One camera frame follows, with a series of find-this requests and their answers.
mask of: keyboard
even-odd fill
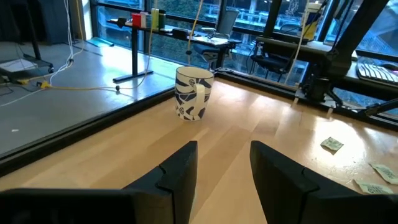
[[[356,71],[360,79],[398,88],[398,71],[368,63],[358,63]]]

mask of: office chair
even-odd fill
[[[280,27],[281,33],[289,33],[295,29],[298,29],[300,26],[296,24],[284,24]],[[282,78],[282,75],[287,73],[292,66],[292,60],[289,60],[288,57],[282,57],[276,54],[267,54],[267,55],[256,55],[253,54],[250,56],[251,60],[258,63],[263,69],[267,70],[266,77],[268,77],[269,72],[274,72],[279,74],[278,82]]]
[[[217,37],[217,38],[223,38],[223,39],[228,39],[229,35],[232,32],[232,28],[234,27],[235,20],[239,15],[238,10],[227,10],[225,12],[225,15],[223,16],[223,20],[220,21],[218,29],[214,28],[202,28],[203,32],[208,33],[208,37]],[[209,47],[201,44],[194,44],[193,49],[198,52],[201,57],[209,63],[208,69],[211,68],[211,64],[213,62],[217,61],[218,54],[220,52],[220,49],[217,49],[215,47]]]

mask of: red object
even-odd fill
[[[131,14],[132,18],[132,25],[135,27],[141,27],[141,14],[138,13],[132,13]]]

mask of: blue and white mug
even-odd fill
[[[214,75],[208,70],[180,67],[175,77],[175,111],[187,121],[202,119],[210,98]]]

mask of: gray floor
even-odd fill
[[[131,51],[119,47],[97,48],[90,44],[85,44],[85,48],[89,52],[77,55],[72,67],[53,78],[53,86],[116,86],[112,82],[114,77],[131,73]],[[18,58],[14,43],[0,42],[0,49],[0,61]],[[33,55],[29,44],[23,45],[22,50]],[[40,51],[44,60],[54,63],[55,70],[65,63],[69,55],[69,47],[65,44],[41,45]],[[139,71],[143,70],[146,61],[147,57],[139,54]],[[179,66],[151,58],[150,68],[155,73],[148,75],[139,88],[121,90],[122,94],[104,90],[44,90],[1,106],[28,94],[23,89],[12,87],[14,93],[0,96],[0,154],[171,88],[175,81],[175,69]],[[32,75],[47,74],[47,68],[29,72]],[[120,86],[132,87],[140,81],[141,78]],[[36,90],[36,87],[31,85],[29,89]],[[0,94],[8,91],[7,88],[0,88]]]

